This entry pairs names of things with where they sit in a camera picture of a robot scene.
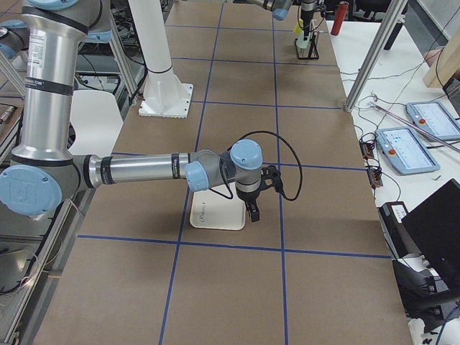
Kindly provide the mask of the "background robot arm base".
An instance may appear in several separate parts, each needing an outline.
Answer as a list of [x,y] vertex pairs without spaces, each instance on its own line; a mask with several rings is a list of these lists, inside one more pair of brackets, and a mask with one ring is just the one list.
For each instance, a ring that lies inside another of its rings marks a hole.
[[20,19],[11,19],[1,23],[1,52],[11,60],[29,49],[29,29]]

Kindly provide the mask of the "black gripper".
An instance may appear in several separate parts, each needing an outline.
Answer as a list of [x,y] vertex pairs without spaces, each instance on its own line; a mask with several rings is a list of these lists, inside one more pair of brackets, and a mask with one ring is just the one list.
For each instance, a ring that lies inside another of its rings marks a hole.
[[301,0],[300,1],[300,18],[303,22],[310,22],[314,17],[316,10],[315,0]]
[[237,188],[236,194],[244,202],[251,222],[259,221],[259,208],[257,206],[257,199],[260,195],[259,189],[246,192]]

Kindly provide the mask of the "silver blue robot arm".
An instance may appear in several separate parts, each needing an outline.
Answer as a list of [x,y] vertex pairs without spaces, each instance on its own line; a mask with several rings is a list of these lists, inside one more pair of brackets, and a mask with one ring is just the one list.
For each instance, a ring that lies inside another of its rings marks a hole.
[[22,138],[1,174],[1,202],[10,210],[39,216],[87,188],[116,183],[184,179],[193,192],[235,183],[251,220],[259,220],[262,150],[240,139],[228,152],[170,153],[137,157],[72,155],[70,111],[79,44],[91,32],[109,29],[108,1],[25,1],[29,28],[24,79]]
[[278,21],[282,21],[286,18],[290,7],[298,6],[300,10],[300,18],[304,24],[309,24],[313,19],[314,12],[316,11],[318,1],[315,0],[248,0],[242,1],[242,3],[248,3],[257,5],[267,11],[272,12],[272,17]]

